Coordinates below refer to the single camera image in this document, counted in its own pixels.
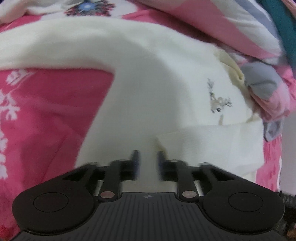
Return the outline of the cream deer sweater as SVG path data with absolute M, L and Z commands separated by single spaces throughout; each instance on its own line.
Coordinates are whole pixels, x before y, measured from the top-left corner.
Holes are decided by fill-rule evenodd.
M 38 21 L 1 33 L 1 69 L 111 72 L 75 166 L 142 153 L 137 186 L 161 190 L 156 153 L 248 177 L 264 163 L 263 123 L 234 60 L 157 24 L 106 17 Z

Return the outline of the pink floral bed sheet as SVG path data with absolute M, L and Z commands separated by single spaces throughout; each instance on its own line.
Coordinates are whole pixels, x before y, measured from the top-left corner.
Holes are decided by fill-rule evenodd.
M 1 239 L 19 231 L 12 215 L 23 190 L 73 169 L 87 130 L 111 87 L 101 70 L 1 72 Z

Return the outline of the pink patterned duvet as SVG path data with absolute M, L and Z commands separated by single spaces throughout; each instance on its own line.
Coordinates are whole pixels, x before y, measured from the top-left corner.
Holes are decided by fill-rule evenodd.
M 257 1 L 143 1 L 216 40 L 241 67 L 261 108 L 264 137 L 277 138 L 295 111 L 295 77 L 278 30 Z

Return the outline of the white crumpled garment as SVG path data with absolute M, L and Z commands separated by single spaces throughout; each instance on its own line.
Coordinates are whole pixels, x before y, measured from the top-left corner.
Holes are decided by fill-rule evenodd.
M 1 24 L 11 23 L 25 14 L 39 16 L 65 11 L 82 1 L 5 0 L 1 2 Z

